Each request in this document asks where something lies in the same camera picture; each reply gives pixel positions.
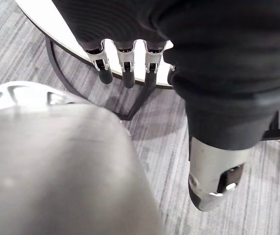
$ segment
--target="striped carpet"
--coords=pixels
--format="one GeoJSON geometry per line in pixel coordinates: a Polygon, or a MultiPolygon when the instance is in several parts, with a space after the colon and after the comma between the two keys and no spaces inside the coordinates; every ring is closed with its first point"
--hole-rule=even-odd
{"type": "MultiPolygon", "coordinates": [[[[56,47],[72,84],[91,101],[126,111],[140,90],[114,79],[102,84],[94,69],[56,47]]],[[[0,84],[13,80],[65,90],[47,57],[45,37],[14,0],[0,0],[0,84]]],[[[132,121],[132,134],[170,235],[280,235],[280,143],[265,141],[253,150],[233,196],[212,212],[200,212],[187,191],[188,139],[183,101],[171,90],[156,89],[132,121]]]]}

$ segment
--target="round table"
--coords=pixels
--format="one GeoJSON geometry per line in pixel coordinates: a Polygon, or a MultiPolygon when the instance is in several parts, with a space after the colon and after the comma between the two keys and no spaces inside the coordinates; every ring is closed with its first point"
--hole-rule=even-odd
{"type": "MultiPolygon", "coordinates": [[[[78,44],[65,20],[55,7],[51,0],[15,0],[22,12],[29,20],[46,36],[46,47],[49,61],[64,86],[69,92],[86,99],[63,74],[54,52],[54,44],[80,60],[81,62],[91,65],[87,53],[78,44]]],[[[168,41],[165,49],[173,47],[173,44],[168,41]]],[[[105,39],[105,51],[107,53],[113,77],[122,78],[122,70],[119,64],[117,50],[114,43],[105,39]]],[[[141,106],[145,103],[153,90],[157,88],[172,89],[172,86],[167,82],[167,75],[170,64],[161,59],[157,72],[156,83],[145,83],[145,47],[143,40],[137,40],[135,45],[135,82],[143,85],[143,88],[137,96],[135,103],[130,111],[126,114],[115,113],[121,120],[131,120],[141,106]]]]}
{"type": "MultiPolygon", "coordinates": [[[[33,24],[53,43],[57,44],[82,62],[91,64],[87,53],[78,44],[68,25],[51,0],[15,1],[31,22],[33,22],[33,24]]],[[[168,41],[165,49],[171,47],[172,43],[168,41]]],[[[122,71],[118,61],[117,50],[113,42],[109,39],[105,40],[105,50],[110,61],[113,76],[121,78],[122,71]]],[[[165,63],[162,58],[157,73],[157,87],[172,89],[172,86],[167,82],[169,66],[170,64],[165,63]]],[[[145,78],[145,47],[142,40],[136,41],[134,73],[136,82],[138,84],[143,84],[145,78]]]]}

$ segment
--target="prosthetic arm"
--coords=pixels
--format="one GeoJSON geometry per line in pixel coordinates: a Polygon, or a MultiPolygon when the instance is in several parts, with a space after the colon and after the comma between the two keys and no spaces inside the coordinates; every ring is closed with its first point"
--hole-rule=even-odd
{"type": "Polygon", "coordinates": [[[114,41],[126,87],[134,83],[133,41],[146,41],[146,82],[172,41],[163,55],[186,102],[189,193],[198,209],[216,207],[280,109],[280,0],[53,2],[99,71],[108,71],[102,40],[114,41]]]}

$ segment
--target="silver metal joint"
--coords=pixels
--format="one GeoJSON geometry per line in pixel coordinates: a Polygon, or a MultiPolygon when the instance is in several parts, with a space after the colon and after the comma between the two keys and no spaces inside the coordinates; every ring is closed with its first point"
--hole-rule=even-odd
{"type": "Polygon", "coordinates": [[[174,72],[175,71],[175,66],[174,65],[170,65],[169,69],[174,72]]]}
{"type": "Polygon", "coordinates": [[[165,47],[163,48],[162,51],[153,53],[153,52],[149,52],[148,51],[146,41],[144,41],[144,46],[145,46],[145,71],[147,73],[150,73],[150,71],[151,71],[150,65],[153,64],[154,68],[155,68],[154,69],[154,73],[157,73],[159,65],[160,65],[160,62],[161,62],[161,58],[162,58],[163,52],[165,50],[165,47]]]}
{"type": "Polygon", "coordinates": [[[199,210],[213,210],[237,187],[251,150],[223,150],[192,138],[188,185],[199,210]]]}
{"type": "Polygon", "coordinates": [[[117,50],[119,64],[120,64],[122,72],[126,72],[126,68],[125,68],[124,63],[130,63],[130,72],[134,71],[134,67],[135,67],[135,45],[136,45],[136,41],[134,41],[133,48],[129,52],[123,52],[123,51],[117,50]]]}
{"type": "Polygon", "coordinates": [[[102,67],[104,67],[105,70],[108,70],[110,67],[109,59],[107,58],[106,51],[105,51],[105,40],[102,40],[102,51],[98,54],[90,54],[86,52],[91,60],[91,63],[94,64],[96,70],[100,71],[102,67]]]}

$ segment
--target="floor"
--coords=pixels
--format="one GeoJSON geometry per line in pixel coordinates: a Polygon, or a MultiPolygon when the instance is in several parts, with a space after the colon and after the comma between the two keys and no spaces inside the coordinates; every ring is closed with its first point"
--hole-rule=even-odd
{"type": "MultiPolygon", "coordinates": [[[[102,84],[94,69],[56,48],[72,84],[91,101],[125,111],[140,87],[102,84]]],[[[13,80],[65,90],[47,58],[45,37],[14,0],[0,0],[0,84],[13,80]]],[[[132,121],[132,134],[170,235],[280,235],[280,143],[260,142],[245,166],[237,191],[221,207],[200,212],[187,191],[188,139],[184,103],[172,90],[156,89],[132,121]]]]}

